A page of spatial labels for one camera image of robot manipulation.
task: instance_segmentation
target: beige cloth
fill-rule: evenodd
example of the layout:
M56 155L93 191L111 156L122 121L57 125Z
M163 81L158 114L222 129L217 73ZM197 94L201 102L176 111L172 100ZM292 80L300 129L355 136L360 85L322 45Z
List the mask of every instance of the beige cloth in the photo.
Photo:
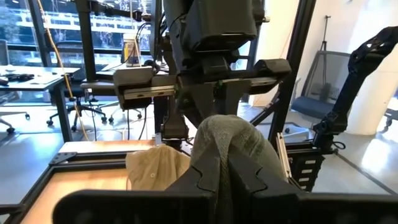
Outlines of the beige cloth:
M129 152L126 169L131 190L165 190L190 166L190 158L170 146Z

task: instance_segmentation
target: gray towel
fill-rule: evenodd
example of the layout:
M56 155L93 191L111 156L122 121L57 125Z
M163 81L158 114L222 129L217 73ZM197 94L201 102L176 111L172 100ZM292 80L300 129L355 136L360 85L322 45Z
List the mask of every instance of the gray towel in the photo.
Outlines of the gray towel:
M282 166L272 145L249 122L235 115L214 115L205 119L198 128L191 154L193 164L213 141L221 157L220 187L218 189L217 223L233 223L233 204L228 171L228 148L234 145L255 162L273 170L284 179Z

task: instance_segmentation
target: blue chair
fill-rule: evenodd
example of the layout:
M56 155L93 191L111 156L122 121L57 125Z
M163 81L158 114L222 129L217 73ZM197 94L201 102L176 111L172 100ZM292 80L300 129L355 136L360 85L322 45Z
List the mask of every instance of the blue chair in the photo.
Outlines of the blue chair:
M318 123L329 113L340 94L348 76L350 54L318 51L305 81L301 96L292 100L291 110L299 112L304 120ZM285 137L303 136L312 138L311 127L290 125L285 129Z

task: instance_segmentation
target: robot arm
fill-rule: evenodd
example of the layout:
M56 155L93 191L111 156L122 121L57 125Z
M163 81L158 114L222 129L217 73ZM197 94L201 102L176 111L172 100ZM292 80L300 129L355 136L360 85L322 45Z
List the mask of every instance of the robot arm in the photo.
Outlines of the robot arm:
M386 27L363 43L349 58L348 77L331 112L314 125L313 145L330 150L335 135L347 128L347 113L366 77L374 72L398 42L398 26Z

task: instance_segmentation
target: bottle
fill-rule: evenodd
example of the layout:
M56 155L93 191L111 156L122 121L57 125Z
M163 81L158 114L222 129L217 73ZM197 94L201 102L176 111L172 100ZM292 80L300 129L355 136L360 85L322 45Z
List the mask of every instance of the bottle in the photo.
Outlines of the bottle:
M140 67L140 54L136 34L123 34L122 62L126 61L126 67Z

